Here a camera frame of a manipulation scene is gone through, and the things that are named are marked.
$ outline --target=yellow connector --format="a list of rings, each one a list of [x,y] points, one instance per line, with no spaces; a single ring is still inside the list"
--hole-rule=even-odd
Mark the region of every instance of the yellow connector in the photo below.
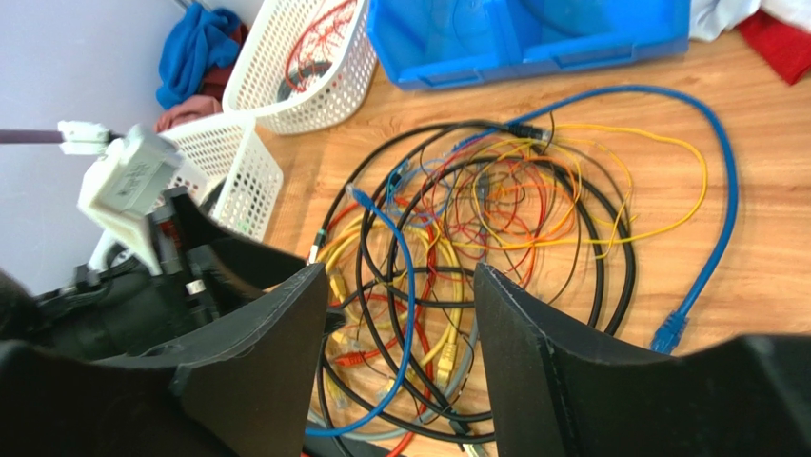
[[[338,385],[335,384],[335,381],[332,381],[332,378],[329,376],[325,376],[326,382],[326,393],[329,397],[335,401],[335,406],[338,409],[346,409],[349,407],[349,399],[346,398],[346,394],[343,390],[338,388]]]
[[[343,303],[346,300],[348,295],[346,281],[344,281],[344,276],[337,268],[329,274],[329,287],[332,288],[332,293],[335,294],[338,301]]]
[[[361,344],[358,342],[358,340],[345,333],[342,333],[341,331],[333,331],[329,337],[332,338],[335,343],[348,347],[349,350],[361,350]]]
[[[413,383],[416,377],[417,373],[415,373],[413,369],[409,368],[405,371],[405,378],[408,380],[409,383]],[[377,397],[377,400],[378,401],[383,400],[391,391],[392,387],[394,387],[394,378],[389,379],[386,385],[381,387],[380,390],[377,391],[377,394],[375,395],[375,397]]]
[[[437,363],[437,387],[445,390],[450,380],[450,373],[456,367],[456,343],[445,343],[442,355]]]

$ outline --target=blue cloth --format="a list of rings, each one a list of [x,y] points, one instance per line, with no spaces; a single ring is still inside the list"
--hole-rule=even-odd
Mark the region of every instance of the blue cloth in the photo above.
[[[229,10],[207,11],[196,2],[188,7],[169,34],[158,67],[164,85],[155,97],[164,109],[194,95],[211,67],[234,63],[239,44],[229,37],[239,26],[239,17]]]

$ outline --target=blue ethernet cable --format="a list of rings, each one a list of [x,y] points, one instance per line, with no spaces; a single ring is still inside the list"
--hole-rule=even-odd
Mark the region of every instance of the blue ethernet cable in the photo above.
[[[413,170],[406,170],[407,166],[408,166],[407,161],[401,162],[400,165],[398,165],[388,175],[388,178],[386,178],[386,209],[388,210],[388,212],[390,214],[393,214],[395,217],[403,216],[403,212],[400,210],[400,208],[394,202],[394,196],[397,194],[397,191],[400,188],[402,188],[403,186],[410,183],[411,180],[414,179],[414,176],[416,176],[418,173],[428,173],[429,170],[425,169],[425,166],[431,165],[431,164],[434,164],[434,163],[443,163],[443,162],[444,162],[443,159],[431,159],[431,160],[425,162],[418,169],[413,169]],[[400,180],[397,183],[393,183],[392,181],[394,180],[394,176],[396,176],[398,174],[400,175]],[[443,187],[445,187],[446,189],[451,190],[452,186],[445,182],[446,179],[447,179],[447,177],[445,179],[441,180],[439,182],[439,184],[442,185]],[[440,210],[436,212],[437,217],[442,216],[443,213],[445,213],[445,211],[447,210],[447,207],[448,207],[448,203],[449,203],[449,199],[445,199],[445,201],[443,202],[443,205],[440,208]],[[409,224],[411,226],[413,226],[413,227],[424,229],[425,227],[431,225],[434,222],[433,218],[429,217],[429,216],[433,216],[433,214],[427,214],[427,213],[418,212],[418,213],[411,216],[411,220],[420,219],[420,218],[423,218],[425,220],[423,222],[409,222]]]
[[[543,116],[544,114],[548,114],[549,112],[555,109],[560,109],[565,106],[572,105],[574,103],[581,102],[583,100],[587,100],[589,98],[594,98],[597,96],[607,95],[611,93],[624,93],[624,92],[653,93],[657,95],[662,95],[665,97],[680,100],[682,102],[685,102],[687,105],[690,105],[693,108],[697,109],[701,114],[704,115],[704,117],[709,122],[710,126],[712,126],[713,130],[715,131],[715,134],[718,137],[718,141],[721,144],[723,162],[724,166],[726,167],[726,179],[727,184],[729,186],[729,191],[727,192],[726,216],[724,217],[723,220],[723,228],[721,231],[721,235],[719,236],[718,243],[710,253],[710,256],[707,259],[706,264],[704,264],[704,267],[702,268],[701,272],[696,278],[696,281],[693,283],[693,286],[684,296],[682,304],[679,305],[679,307],[676,310],[672,311],[670,315],[668,315],[667,318],[664,320],[659,329],[656,330],[653,341],[651,342],[650,345],[650,348],[657,352],[661,352],[663,354],[670,354],[673,351],[673,349],[679,345],[679,342],[682,339],[684,328],[687,327],[688,321],[687,314],[690,312],[690,309],[693,308],[693,305],[695,305],[696,300],[699,298],[699,295],[702,293],[704,287],[706,286],[713,272],[715,272],[715,269],[718,267],[718,263],[721,261],[721,258],[723,257],[723,252],[726,250],[726,247],[729,244],[729,239],[732,237],[732,231],[735,228],[735,220],[738,217],[738,201],[740,190],[738,186],[738,173],[735,166],[735,155],[733,154],[732,145],[729,142],[729,137],[726,135],[726,131],[724,130],[723,125],[721,124],[721,120],[718,118],[718,115],[716,115],[716,113],[701,100],[693,97],[692,95],[688,95],[686,93],[679,92],[677,90],[661,88],[657,86],[627,85],[627,86],[611,86],[607,88],[589,90],[568,98],[564,98],[559,102],[553,103],[544,108],[536,109],[523,116],[512,119],[508,121],[507,124],[521,124],[523,122],[527,122],[536,119],[540,116]],[[462,143],[457,145],[455,149],[459,149],[462,146],[474,140],[485,137],[494,132],[495,130],[487,130],[477,135],[468,137]]]
[[[416,301],[415,297],[417,294],[417,286],[415,280],[415,273],[414,273],[414,262],[411,260],[411,252],[408,250],[408,243],[406,242],[406,238],[403,234],[397,230],[397,225],[392,221],[385,212],[381,209],[377,208],[371,198],[363,193],[361,190],[356,189],[351,184],[346,186],[346,193],[351,195],[355,201],[358,202],[359,205],[368,209],[369,211],[375,213],[375,215],[389,227],[394,234],[394,237],[397,239],[397,243],[400,244],[401,252],[403,253],[403,257],[405,259],[405,271],[406,277],[408,281],[408,317],[406,319],[405,324],[405,340],[403,341],[403,358],[400,361],[400,369],[397,371],[397,377],[394,378],[394,385],[388,391],[386,397],[381,400],[381,402],[373,408],[366,416],[362,417],[358,421],[353,424],[350,424],[345,427],[340,428],[330,428],[321,430],[318,428],[307,428],[305,429],[305,434],[307,436],[314,436],[314,437],[321,437],[321,438],[335,438],[339,437],[345,433],[350,433],[351,431],[355,431],[360,427],[371,422],[372,419],[377,417],[378,414],[383,412],[384,409],[391,403],[394,399],[394,396],[397,395],[397,392],[400,390],[400,387],[403,385],[403,380],[406,377],[406,371],[408,369],[408,359],[411,357],[411,346],[414,339],[414,321],[416,318]]]

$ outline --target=blue plastic bin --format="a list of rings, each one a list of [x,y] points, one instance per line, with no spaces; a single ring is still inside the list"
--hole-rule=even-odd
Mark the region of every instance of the blue plastic bin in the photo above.
[[[447,89],[685,52],[690,0],[371,0],[400,89]]]

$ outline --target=white plastic basket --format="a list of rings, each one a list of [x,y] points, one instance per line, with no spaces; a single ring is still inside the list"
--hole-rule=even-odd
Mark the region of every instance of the white plastic basket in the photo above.
[[[256,134],[256,120],[247,115],[218,114],[162,135],[187,159],[169,186],[188,187],[199,205],[225,180],[211,218],[261,243],[284,177]]]
[[[358,0],[345,39],[329,56],[329,70],[304,93],[277,102],[287,55],[325,0],[265,0],[228,80],[225,112],[248,111],[260,126],[279,134],[324,129],[361,106],[377,58],[366,37],[368,0]]]

